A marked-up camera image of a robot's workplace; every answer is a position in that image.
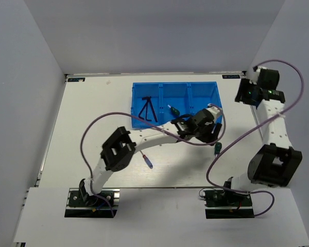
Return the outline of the red blue handled screwdriver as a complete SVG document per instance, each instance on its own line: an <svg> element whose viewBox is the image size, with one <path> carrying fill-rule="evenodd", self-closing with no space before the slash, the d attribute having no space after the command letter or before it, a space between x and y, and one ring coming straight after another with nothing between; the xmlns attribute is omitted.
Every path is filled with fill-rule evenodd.
<svg viewBox="0 0 309 247"><path fill-rule="evenodd" d="M149 159L142 151L141 151L140 153L141 153L142 158L144 159L146 165L147 165L150 169L152 169L152 168L153 168L153 164L152 164L152 162L150 161L150 159Z"/></svg>

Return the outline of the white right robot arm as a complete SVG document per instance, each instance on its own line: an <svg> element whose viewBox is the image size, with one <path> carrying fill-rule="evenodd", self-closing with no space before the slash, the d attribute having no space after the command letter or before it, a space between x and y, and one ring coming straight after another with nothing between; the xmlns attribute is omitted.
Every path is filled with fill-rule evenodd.
<svg viewBox="0 0 309 247"><path fill-rule="evenodd" d="M247 171L225 182L228 189L222 192L222 198L228 205L241 199L240 191L287 187L302 161L301 151L293 148L287 134L283 114L285 96L277 90L279 72L263 66L253 70L252 79L241 80L235 101L255 107L263 144L249 162Z"/></svg>

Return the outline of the small brown hex key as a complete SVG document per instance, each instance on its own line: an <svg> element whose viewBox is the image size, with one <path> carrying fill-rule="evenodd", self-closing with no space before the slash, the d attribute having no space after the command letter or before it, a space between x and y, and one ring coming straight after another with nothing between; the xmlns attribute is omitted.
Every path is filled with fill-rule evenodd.
<svg viewBox="0 0 309 247"><path fill-rule="evenodd" d="M149 103L149 97L144 97L142 100L145 100L145 104L143 105L142 109L140 110L138 117L141 120L147 119L147 109L148 109L148 103Z"/></svg>

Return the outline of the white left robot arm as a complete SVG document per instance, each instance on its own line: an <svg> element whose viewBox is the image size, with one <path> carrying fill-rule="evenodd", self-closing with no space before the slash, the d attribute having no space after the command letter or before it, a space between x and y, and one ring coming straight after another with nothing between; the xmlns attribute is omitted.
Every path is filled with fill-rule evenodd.
<svg viewBox="0 0 309 247"><path fill-rule="evenodd" d="M224 135L225 130L217 120L222 117L220 107L210 105L195 115L185 115L161 126L149 125L148 129L127 130L117 128L103 143L99 160L90 176L79 184L81 200L86 205L94 205L103 186L110 176L125 169L134 154L162 144L198 139L199 146L214 145Z"/></svg>

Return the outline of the green stubby screwdriver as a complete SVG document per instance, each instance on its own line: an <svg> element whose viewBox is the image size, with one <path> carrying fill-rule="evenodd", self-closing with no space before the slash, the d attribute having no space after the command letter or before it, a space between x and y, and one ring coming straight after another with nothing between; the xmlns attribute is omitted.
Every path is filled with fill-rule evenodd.
<svg viewBox="0 0 309 247"><path fill-rule="evenodd" d="M218 157L218 155L221 153L222 150L222 143L216 142L214 145L214 155L215 157Z"/></svg>
<svg viewBox="0 0 309 247"><path fill-rule="evenodd" d="M177 110L176 108L172 107L171 105L167 105L168 108L170 109L170 112L174 115L174 116L179 116L180 115L180 112L179 110Z"/></svg>

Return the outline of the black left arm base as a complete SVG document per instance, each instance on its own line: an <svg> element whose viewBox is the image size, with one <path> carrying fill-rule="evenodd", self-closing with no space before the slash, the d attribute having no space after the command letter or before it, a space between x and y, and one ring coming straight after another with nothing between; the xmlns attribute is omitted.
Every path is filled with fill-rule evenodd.
<svg viewBox="0 0 309 247"><path fill-rule="evenodd" d="M108 204L98 197L91 197L88 202L84 202L80 192L76 188L72 188L68 192L65 207L65 218L113 218L118 210L120 189L103 189L100 196L109 201Z"/></svg>

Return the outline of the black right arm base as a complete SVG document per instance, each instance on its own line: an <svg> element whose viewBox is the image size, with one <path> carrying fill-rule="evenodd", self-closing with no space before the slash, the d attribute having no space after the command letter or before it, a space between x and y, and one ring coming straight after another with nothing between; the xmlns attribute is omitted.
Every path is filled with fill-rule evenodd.
<svg viewBox="0 0 309 247"><path fill-rule="evenodd" d="M205 202L206 219L248 219L255 217L249 195L211 187L200 190L199 197Z"/></svg>

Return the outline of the medium brown hex key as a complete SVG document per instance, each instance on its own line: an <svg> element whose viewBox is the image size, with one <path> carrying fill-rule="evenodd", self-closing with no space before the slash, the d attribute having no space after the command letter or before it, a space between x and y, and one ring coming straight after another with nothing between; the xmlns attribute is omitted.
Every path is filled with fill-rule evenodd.
<svg viewBox="0 0 309 247"><path fill-rule="evenodd" d="M149 105L149 102L147 101L139 113L139 118L142 120L151 122L152 120L148 118L148 105Z"/></svg>

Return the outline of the large brown hex key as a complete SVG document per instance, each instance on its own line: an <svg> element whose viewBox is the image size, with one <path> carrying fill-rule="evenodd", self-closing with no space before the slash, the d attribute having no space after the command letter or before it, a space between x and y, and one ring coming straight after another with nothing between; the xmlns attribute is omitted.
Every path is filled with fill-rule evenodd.
<svg viewBox="0 0 309 247"><path fill-rule="evenodd" d="M146 97L149 97L149 105L150 105L150 108L151 108L151 111L152 111L153 118L154 118L155 122L158 122L158 119L157 119L157 116L156 116L156 113L155 113L155 109L154 109L152 101L151 101L151 96L146 96Z"/></svg>

